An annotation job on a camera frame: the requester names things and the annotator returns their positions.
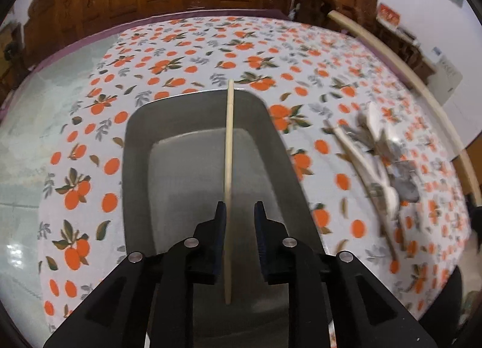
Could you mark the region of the white plastic fork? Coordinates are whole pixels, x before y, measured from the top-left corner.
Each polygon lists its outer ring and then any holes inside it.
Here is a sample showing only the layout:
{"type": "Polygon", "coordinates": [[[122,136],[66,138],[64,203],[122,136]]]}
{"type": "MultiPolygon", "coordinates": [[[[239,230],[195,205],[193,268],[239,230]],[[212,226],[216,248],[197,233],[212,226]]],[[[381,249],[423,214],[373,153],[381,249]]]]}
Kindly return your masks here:
{"type": "Polygon", "coordinates": [[[398,212],[399,196],[395,188],[390,185],[381,161],[364,156],[356,143],[339,126],[333,128],[333,133],[353,162],[370,196],[374,196],[377,200],[377,209],[381,218],[384,221],[393,219],[398,212]]]}

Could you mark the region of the metal fork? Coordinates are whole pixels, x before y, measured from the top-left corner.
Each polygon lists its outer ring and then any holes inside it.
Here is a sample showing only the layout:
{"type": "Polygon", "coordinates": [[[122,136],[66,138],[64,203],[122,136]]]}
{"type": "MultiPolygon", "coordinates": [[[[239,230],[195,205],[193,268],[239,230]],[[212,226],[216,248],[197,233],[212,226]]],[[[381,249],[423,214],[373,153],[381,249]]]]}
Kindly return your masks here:
{"type": "Polygon", "coordinates": [[[396,189],[401,201],[417,203],[420,200],[418,185],[413,177],[416,174],[414,163],[398,161],[390,166],[390,184],[396,189]]]}

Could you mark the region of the white plastic soup spoon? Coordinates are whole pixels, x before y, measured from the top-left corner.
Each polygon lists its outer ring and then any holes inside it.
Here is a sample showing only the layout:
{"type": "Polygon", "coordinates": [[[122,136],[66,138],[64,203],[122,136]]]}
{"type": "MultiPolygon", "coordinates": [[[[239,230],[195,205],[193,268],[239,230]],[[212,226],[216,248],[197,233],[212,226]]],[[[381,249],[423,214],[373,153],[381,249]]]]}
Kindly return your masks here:
{"type": "Polygon", "coordinates": [[[358,114],[359,126],[364,128],[373,143],[374,150],[389,164],[400,161],[403,143],[396,129],[386,122],[374,102],[368,102],[358,114]]]}

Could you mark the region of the dark brown chopstick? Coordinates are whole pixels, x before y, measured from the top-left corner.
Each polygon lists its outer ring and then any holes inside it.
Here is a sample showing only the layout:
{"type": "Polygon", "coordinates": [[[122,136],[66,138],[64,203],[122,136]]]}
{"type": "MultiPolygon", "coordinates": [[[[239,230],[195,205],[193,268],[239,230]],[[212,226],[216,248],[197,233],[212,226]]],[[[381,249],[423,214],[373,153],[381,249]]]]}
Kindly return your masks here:
{"type": "Polygon", "coordinates": [[[381,235],[387,239],[391,258],[393,261],[397,261],[396,241],[390,236],[390,223],[399,210],[399,195],[396,189],[390,185],[388,173],[381,157],[376,154],[373,159],[368,159],[341,126],[333,126],[326,119],[324,125],[333,133],[350,158],[377,212],[381,235]]]}

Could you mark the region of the grey metal tray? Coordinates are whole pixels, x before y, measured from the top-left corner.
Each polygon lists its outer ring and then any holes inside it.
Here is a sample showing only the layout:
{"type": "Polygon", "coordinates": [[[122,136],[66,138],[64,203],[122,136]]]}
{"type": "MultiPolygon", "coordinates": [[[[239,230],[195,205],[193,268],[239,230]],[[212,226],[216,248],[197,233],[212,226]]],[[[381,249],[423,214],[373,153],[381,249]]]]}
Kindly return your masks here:
{"type": "MultiPolygon", "coordinates": [[[[190,237],[224,198],[223,90],[150,102],[127,121],[123,149],[123,225],[127,251],[153,256],[190,237]]],[[[288,151],[263,100],[234,93],[232,302],[224,285],[194,288],[197,347],[285,347],[288,288],[261,274],[253,210],[315,251],[323,248],[288,151]]]]}

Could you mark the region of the orange print tablecloth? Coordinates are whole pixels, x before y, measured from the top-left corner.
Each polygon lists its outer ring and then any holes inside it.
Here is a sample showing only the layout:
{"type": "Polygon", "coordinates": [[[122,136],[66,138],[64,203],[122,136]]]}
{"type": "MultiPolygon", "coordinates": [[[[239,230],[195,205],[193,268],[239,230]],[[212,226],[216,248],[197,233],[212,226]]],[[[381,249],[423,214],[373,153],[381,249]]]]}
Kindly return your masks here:
{"type": "Polygon", "coordinates": [[[121,163],[128,120],[155,100],[197,97],[228,82],[261,98],[329,253],[350,250],[416,317],[458,264],[470,233],[462,190],[435,123],[408,89],[356,40],[260,17],[200,17],[123,32],[87,67],[53,145],[39,208],[43,309],[50,331],[126,255],[121,163]],[[389,225],[377,214],[325,122],[355,125],[373,104],[399,136],[421,190],[389,225]]]}

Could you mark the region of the wooden side table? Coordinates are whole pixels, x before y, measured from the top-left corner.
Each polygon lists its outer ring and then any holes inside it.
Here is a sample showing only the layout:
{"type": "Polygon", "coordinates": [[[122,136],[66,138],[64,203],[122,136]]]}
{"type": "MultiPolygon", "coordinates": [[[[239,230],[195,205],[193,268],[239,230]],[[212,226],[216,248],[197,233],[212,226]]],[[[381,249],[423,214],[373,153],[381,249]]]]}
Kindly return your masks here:
{"type": "Polygon", "coordinates": [[[428,84],[429,77],[436,72],[435,66],[422,54],[421,50],[408,38],[402,37],[395,30],[385,26],[379,20],[375,22],[375,35],[404,61],[413,72],[428,84]]]}

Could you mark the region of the white router box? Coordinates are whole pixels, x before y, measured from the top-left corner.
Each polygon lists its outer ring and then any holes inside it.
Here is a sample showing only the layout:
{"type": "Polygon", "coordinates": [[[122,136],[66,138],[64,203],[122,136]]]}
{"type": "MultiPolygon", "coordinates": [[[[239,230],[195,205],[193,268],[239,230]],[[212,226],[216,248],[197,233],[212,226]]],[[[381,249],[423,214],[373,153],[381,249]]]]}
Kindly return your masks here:
{"type": "Polygon", "coordinates": [[[435,62],[437,62],[444,56],[444,53],[438,47],[433,47],[431,50],[431,55],[434,58],[435,62]]]}

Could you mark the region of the red calendar card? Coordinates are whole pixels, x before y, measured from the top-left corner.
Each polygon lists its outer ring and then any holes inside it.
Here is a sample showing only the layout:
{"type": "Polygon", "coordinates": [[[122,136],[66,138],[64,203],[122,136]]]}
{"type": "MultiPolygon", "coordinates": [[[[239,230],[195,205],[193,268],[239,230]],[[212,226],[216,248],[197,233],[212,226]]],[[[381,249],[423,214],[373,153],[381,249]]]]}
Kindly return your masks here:
{"type": "Polygon", "coordinates": [[[381,2],[377,7],[377,20],[396,29],[400,23],[400,14],[381,2]]]}

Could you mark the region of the large white wall panel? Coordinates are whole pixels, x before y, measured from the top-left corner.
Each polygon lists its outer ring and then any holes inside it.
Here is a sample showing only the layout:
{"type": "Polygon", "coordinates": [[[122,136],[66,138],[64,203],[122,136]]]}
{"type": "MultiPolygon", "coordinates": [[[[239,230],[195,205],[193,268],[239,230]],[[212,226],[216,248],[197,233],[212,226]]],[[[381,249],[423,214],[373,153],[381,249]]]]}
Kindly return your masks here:
{"type": "Polygon", "coordinates": [[[462,73],[442,54],[435,63],[435,73],[428,78],[428,89],[435,100],[443,106],[461,83],[462,73]]]}

